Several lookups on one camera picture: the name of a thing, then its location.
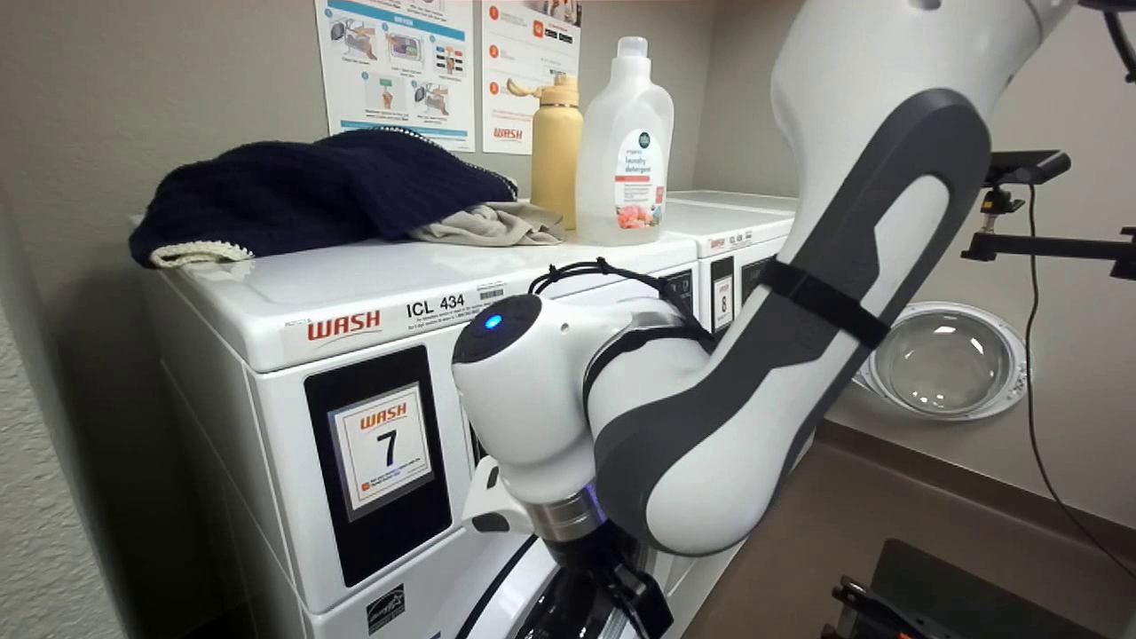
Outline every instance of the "white washing machine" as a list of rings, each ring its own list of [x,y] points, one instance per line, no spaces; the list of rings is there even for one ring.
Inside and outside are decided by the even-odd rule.
[[[163,372],[193,421],[210,515],[225,521],[216,548],[238,566],[231,599],[249,608],[253,631],[507,637],[554,566],[530,537],[460,521],[480,451],[453,398],[453,339],[551,262],[599,253],[667,276],[704,317],[704,227],[706,217],[675,213],[661,240],[634,250],[343,244],[144,276]],[[599,307],[652,291],[575,276],[551,296]],[[672,637],[730,555],[652,555]]]

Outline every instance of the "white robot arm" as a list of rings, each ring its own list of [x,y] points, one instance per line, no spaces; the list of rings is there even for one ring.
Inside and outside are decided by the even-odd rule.
[[[1068,8],[804,0],[775,70],[801,205],[710,354],[662,307],[526,296],[473,320],[453,379],[536,530],[571,542],[609,518],[672,555],[739,542],[961,227],[989,155],[982,117]]]

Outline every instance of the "wall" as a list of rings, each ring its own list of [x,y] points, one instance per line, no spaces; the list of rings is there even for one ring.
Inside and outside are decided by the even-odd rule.
[[[80,521],[80,469],[68,444],[36,296],[0,210],[0,630],[2,637],[125,637]]]
[[[763,78],[794,8],[794,0],[720,2],[699,184],[793,192],[794,168],[784,146],[771,139],[771,88]],[[1132,113],[1136,88],[1123,85],[1101,17],[1077,11],[1026,63],[989,121],[997,148],[1065,148],[1077,163],[1071,173],[1039,188],[1039,236],[1117,239],[1117,227],[1132,224]],[[1006,219],[997,232],[1021,236],[1026,219]],[[967,236],[920,297],[959,297],[997,313],[1007,327],[1021,327],[1030,310],[1026,262],[961,262],[961,244]],[[1060,259],[1042,259],[1039,279],[1042,310],[1034,370],[1042,460],[1068,504],[1136,530],[1136,496],[1130,489],[1136,486],[1136,406],[1130,401],[1136,289],[1111,279],[1103,262]],[[849,391],[829,418],[1039,495],[1021,408],[948,428],[879,414],[862,395]]]
[[[652,42],[675,94],[675,184],[691,181],[712,2],[594,0],[583,97],[619,32]],[[126,217],[177,163],[255,139],[328,136],[312,0],[9,0],[0,21],[0,192],[45,301],[89,466],[89,512],[137,637],[216,615],[201,521],[170,434]],[[526,160],[477,155],[526,181]]]

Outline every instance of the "plastic bottle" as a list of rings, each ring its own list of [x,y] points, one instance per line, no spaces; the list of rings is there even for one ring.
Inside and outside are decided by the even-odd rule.
[[[580,88],[571,75],[539,88],[532,117],[532,205],[575,227],[575,155],[583,136]]]
[[[606,88],[588,104],[575,168],[583,240],[657,239],[667,205],[675,104],[648,83],[645,39],[619,39]]]

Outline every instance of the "detergent bottle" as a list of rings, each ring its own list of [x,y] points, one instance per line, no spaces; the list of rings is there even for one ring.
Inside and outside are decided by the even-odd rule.
[[[648,83],[641,37],[619,39],[606,88],[583,117],[575,224],[583,240],[630,244],[661,236],[675,104]]]

